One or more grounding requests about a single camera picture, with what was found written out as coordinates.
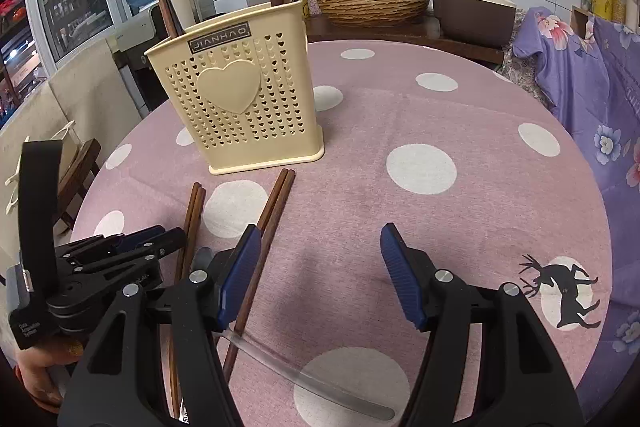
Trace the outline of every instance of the white polka dot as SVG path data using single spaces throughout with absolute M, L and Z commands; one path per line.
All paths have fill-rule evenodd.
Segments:
M 213 191 L 202 219 L 213 235 L 239 237 L 247 225 L 258 222 L 266 202 L 267 193 L 256 182 L 226 182 Z
M 518 133 L 529 147 L 543 156 L 558 156 L 560 144 L 544 127 L 534 123 L 523 123 L 518 127 Z
M 120 165 L 122 162 L 124 162 L 124 160 L 126 160 L 127 156 L 129 156 L 130 152 L 131 152 L 131 144 L 130 143 L 126 143 L 124 145 L 121 145 L 120 147 L 118 147 L 116 150 L 114 150 L 111 153 L 111 156 L 109 156 L 107 158 L 107 161 L 104 163 L 104 166 L 107 167 L 108 171 L 110 171 L 111 169 L 116 168 L 118 165 Z
M 296 386 L 296 409 L 310 427 L 392 425 L 400 420 L 409 400 L 409 381 L 404 371 L 395 360 L 375 349 L 339 347 L 315 357 L 302 371 L 396 413 L 389 421 L 375 420 Z
M 124 214 L 119 210 L 112 210 L 104 216 L 95 227 L 94 235 L 114 235 L 124 229 Z
M 182 131 L 175 137 L 175 142 L 182 147 L 187 147 L 193 143 L 193 136 L 191 136 L 186 127 L 183 127 Z
M 372 50 L 364 50 L 364 49 L 353 49 L 346 50 L 340 54 L 342 58 L 348 58 L 349 60 L 362 60 L 363 58 L 371 58 L 376 53 Z
M 316 111 L 326 111 L 342 101 L 342 92 L 334 86 L 314 87 L 314 102 Z
M 458 89 L 458 83 L 453 78 L 441 73 L 421 73 L 415 77 L 415 81 L 420 86 L 432 91 L 453 91 Z
M 396 184 L 414 194 L 440 194 L 458 175 L 446 152 L 424 143 L 393 149 L 386 157 L 386 171 Z
M 552 259 L 547 264 L 561 264 L 566 266 L 569 270 L 575 264 L 576 266 L 584 269 L 584 267 L 578 263 L 575 259 L 571 257 L 560 256 Z M 588 279 L 584 274 L 578 272 L 575 275 L 576 279 Z M 591 285 L 589 284 L 578 284 L 578 297 L 576 300 L 582 305 L 583 308 L 588 308 L 591 305 L 591 300 L 593 299 L 593 290 L 591 289 Z M 545 315 L 546 320 L 548 320 L 549 324 L 553 327 L 556 327 L 561 319 L 560 314 L 560 306 L 562 303 L 562 292 L 558 288 L 557 284 L 554 284 L 553 287 L 542 284 L 540 285 L 540 307 L 542 308 L 542 313 Z M 584 321 L 586 323 L 595 323 L 596 319 L 589 319 L 589 314 L 584 316 Z M 579 324 L 567 324 L 558 328 L 560 331 L 571 331 L 575 330 Z

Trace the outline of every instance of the sink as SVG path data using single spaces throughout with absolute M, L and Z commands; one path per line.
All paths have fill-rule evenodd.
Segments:
M 331 22 L 351 26 L 397 26 L 424 16 L 429 0 L 317 0 Z

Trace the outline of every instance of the round table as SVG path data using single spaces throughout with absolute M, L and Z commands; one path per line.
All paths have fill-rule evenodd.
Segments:
M 557 284 L 543 283 L 530 299 L 577 385 L 606 314 L 611 257 L 602 198 L 564 128 L 519 87 L 441 51 L 333 41 L 310 44 L 308 55 L 326 151 L 292 166 L 296 181 L 246 337 L 401 413 L 427 335 L 404 318 L 380 254 L 380 230 L 391 221 L 407 245 L 468 284 L 524 288 L 522 277 L 538 286 L 552 264 L 567 273 L 575 265 L 575 280 L 596 281 L 577 284 L 577 298 L 565 300 Z M 166 102 L 107 160 L 73 239 L 180 227 L 198 181 L 207 189 L 198 245 L 231 248 L 257 221 L 279 171 L 212 176 Z M 174 264 L 175 255 L 162 261 L 166 280 Z M 472 326 L 458 417 L 473 405 L 480 336 Z M 293 386 L 242 352 L 230 387 L 249 426 L 381 424 Z

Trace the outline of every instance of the black deer print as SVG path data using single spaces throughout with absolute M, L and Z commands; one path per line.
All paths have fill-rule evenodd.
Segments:
M 529 283 L 520 277 L 520 280 L 525 283 L 524 289 L 527 290 L 524 295 L 532 298 L 540 291 L 540 286 L 543 284 L 551 286 L 551 288 L 557 285 L 562 294 L 562 300 L 560 303 L 560 322 L 558 322 L 556 328 L 561 328 L 567 324 L 579 324 L 583 328 L 597 328 L 600 325 L 600 321 L 594 324 L 587 324 L 583 319 L 587 313 L 593 311 L 599 306 L 600 300 L 596 301 L 595 304 L 592 304 L 588 308 L 584 308 L 580 302 L 577 301 L 578 284 L 595 284 L 598 282 L 597 277 L 593 280 L 576 279 L 575 275 L 578 272 L 584 274 L 585 277 L 589 277 L 589 274 L 575 264 L 571 269 L 562 264 L 548 264 L 546 266 L 540 266 L 540 263 L 532 256 L 524 255 L 523 257 L 529 262 L 520 263 L 520 266 L 524 266 L 524 269 L 521 270 L 520 273 L 526 272 L 529 268 L 533 268 L 540 273 L 538 277 L 532 280 L 532 283 Z

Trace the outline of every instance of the chopstick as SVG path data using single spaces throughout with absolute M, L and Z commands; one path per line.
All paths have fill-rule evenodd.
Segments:
M 194 183 L 191 187 L 191 196 L 187 206 L 187 213 L 184 216 L 184 233 L 187 235 L 187 243 L 178 252 L 175 263 L 174 284 L 187 276 L 193 260 L 193 251 L 196 244 L 196 234 L 200 226 L 200 215 L 204 206 L 204 198 L 207 191 L 199 183 Z M 178 384 L 178 367 L 175 364 L 174 338 L 169 336 L 169 387 L 171 390 L 171 401 L 176 418 L 180 415 L 180 386 Z
M 258 283 L 260 282 L 260 276 L 262 275 L 262 270 L 264 269 L 264 265 L 267 261 L 271 242 L 273 241 L 273 236 L 275 235 L 276 228 L 278 227 L 280 216 L 284 210 L 284 205 L 289 197 L 295 177 L 296 172 L 293 170 L 283 169 L 280 172 L 278 179 L 271 189 L 271 194 L 269 195 L 269 199 L 267 200 L 264 210 L 260 215 L 260 219 L 258 220 L 257 226 L 262 232 L 260 257 L 258 257 L 254 275 L 251 277 L 249 288 L 247 288 L 244 301 L 242 301 L 240 311 L 238 312 L 238 318 L 236 318 L 234 331 L 238 335 L 242 335 L 244 333 L 247 321 L 249 320 L 249 313 L 251 312 L 251 306 L 254 303 L 255 293 L 258 289 Z M 229 348 L 226 352 L 225 363 L 222 368 L 222 372 L 225 375 L 225 380 L 227 382 L 231 379 L 231 372 L 234 370 L 234 364 L 236 363 L 237 357 L 238 348 L 233 344 L 229 344 Z
M 184 35 L 184 29 L 180 24 L 180 19 L 175 12 L 174 4 L 171 0 L 158 0 L 160 6 L 160 13 L 162 14 L 162 21 L 166 28 L 167 35 L 172 39 L 180 35 Z
M 169 11 L 169 5 L 166 0 L 158 0 L 158 4 L 160 6 L 160 13 L 162 14 L 166 33 L 170 38 L 175 39 L 178 36 L 178 32 L 175 29 L 174 20 L 172 19 L 171 12 Z

